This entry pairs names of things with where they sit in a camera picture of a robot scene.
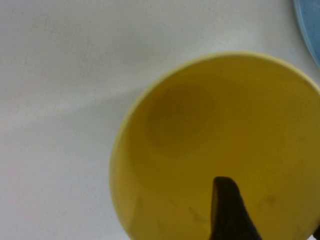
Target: blue plate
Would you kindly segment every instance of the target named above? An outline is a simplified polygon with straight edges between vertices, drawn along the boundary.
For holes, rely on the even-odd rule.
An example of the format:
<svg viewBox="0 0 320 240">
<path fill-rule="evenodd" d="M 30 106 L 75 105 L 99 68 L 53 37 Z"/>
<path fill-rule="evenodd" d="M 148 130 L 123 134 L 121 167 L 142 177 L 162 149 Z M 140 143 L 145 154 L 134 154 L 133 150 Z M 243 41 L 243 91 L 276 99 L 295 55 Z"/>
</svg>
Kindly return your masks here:
<svg viewBox="0 0 320 240">
<path fill-rule="evenodd" d="M 320 67 L 320 0 L 294 0 L 304 42 Z"/>
</svg>

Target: black object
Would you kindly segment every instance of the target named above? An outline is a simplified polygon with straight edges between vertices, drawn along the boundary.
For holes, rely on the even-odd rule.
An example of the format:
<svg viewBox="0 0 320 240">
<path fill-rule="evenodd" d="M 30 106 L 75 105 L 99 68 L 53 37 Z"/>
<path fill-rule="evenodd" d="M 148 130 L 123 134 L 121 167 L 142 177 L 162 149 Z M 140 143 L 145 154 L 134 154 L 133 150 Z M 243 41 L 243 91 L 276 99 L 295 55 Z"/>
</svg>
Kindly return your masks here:
<svg viewBox="0 0 320 240">
<path fill-rule="evenodd" d="M 320 226 L 318 226 L 318 228 L 313 233 L 313 237 L 317 240 L 320 240 Z"/>
<path fill-rule="evenodd" d="M 240 195 L 229 177 L 213 181 L 210 240 L 261 240 Z"/>
</svg>

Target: bowl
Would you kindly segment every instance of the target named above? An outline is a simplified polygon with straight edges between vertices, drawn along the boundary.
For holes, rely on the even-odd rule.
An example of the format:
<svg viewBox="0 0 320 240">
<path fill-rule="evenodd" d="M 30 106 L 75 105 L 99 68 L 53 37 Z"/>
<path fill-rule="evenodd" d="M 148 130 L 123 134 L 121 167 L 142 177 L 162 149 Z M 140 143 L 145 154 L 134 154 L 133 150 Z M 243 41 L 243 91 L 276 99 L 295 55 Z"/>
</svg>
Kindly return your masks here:
<svg viewBox="0 0 320 240">
<path fill-rule="evenodd" d="M 118 131 L 109 183 L 133 240 L 207 240 L 213 179 L 232 178 L 262 239 L 320 221 L 320 95 L 274 57 L 223 52 L 161 77 Z"/>
</svg>

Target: bowl rim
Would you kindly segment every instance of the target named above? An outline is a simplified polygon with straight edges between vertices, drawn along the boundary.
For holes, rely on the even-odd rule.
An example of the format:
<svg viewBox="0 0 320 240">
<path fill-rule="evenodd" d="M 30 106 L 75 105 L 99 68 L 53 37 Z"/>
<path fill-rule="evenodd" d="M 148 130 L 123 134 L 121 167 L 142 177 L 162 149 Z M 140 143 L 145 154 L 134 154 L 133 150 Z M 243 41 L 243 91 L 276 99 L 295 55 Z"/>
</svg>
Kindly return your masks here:
<svg viewBox="0 0 320 240">
<path fill-rule="evenodd" d="M 109 156 L 109 170 L 108 170 L 108 181 L 109 181 L 109 189 L 110 189 L 110 196 L 112 200 L 112 205 L 114 207 L 117 219 L 119 220 L 122 228 L 126 232 L 126 234 L 129 237 L 130 234 L 126 231 L 125 225 L 121 218 L 119 217 L 121 215 L 120 209 L 118 206 L 118 203 L 116 201 L 116 194 L 115 194 L 115 189 L 114 189 L 114 158 L 116 155 L 116 151 L 119 147 L 120 144 L 120 139 L 121 136 L 124 133 L 124 130 L 126 129 L 126 126 L 128 125 L 132 114 L 134 111 L 139 107 L 141 102 L 148 96 L 149 93 L 151 93 L 156 87 L 158 87 L 164 80 L 169 78 L 170 76 L 188 68 L 191 67 L 192 65 L 199 64 L 201 62 L 209 61 L 212 59 L 217 59 L 217 58 L 222 58 L 222 57 L 251 57 L 251 58 L 256 58 L 256 59 L 261 59 L 269 62 L 273 62 L 277 65 L 280 65 L 290 71 L 292 71 L 294 74 L 298 75 L 301 77 L 301 79 L 308 85 L 310 86 L 313 90 L 316 91 L 318 96 L 320 97 L 320 88 L 317 86 L 317 84 L 307 75 L 305 74 L 302 70 L 298 69 L 294 65 L 292 65 L 289 62 L 286 62 L 285 60 L 282 60 L 280 58 L 265 54 L 265 53 L 260 53 L 260 52 L 254 52 L 254 51 L 221 51 L 217 53 L 209 53 L 206 55 L 198 56 L 196 58 L 193 58 L 191 60 L 188 60 L 182 64 L 179 64 L 178 66 L 172 68 L 171 70 L 167 71 L 165 74 L 160 75 L 154 82 L 152 82 L 149 86 L 147 86 L 142 93 L 137 97 L 137 99 L 134 101 L 134 103 L 131 105 L 129 108 L 128 112 L 125 114 L 114 139 L 113 146 L 111 149 L 111 153 Z"/>
</svg>

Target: white surface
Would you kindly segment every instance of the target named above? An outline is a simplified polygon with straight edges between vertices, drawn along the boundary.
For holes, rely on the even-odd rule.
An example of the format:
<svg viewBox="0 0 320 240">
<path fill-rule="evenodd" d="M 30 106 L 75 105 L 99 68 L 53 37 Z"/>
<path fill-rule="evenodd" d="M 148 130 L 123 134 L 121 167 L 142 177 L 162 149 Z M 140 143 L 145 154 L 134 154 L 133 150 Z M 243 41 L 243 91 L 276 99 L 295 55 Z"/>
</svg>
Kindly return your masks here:
<svg viewBox="0 0 320 240">
<path fill-rule="evenodd" d="M 108 186 L 142 88 L 252 50 L 320 84 L 289 0 L 0 0 L 0 239 L 126 240 Z"/>
</svg>

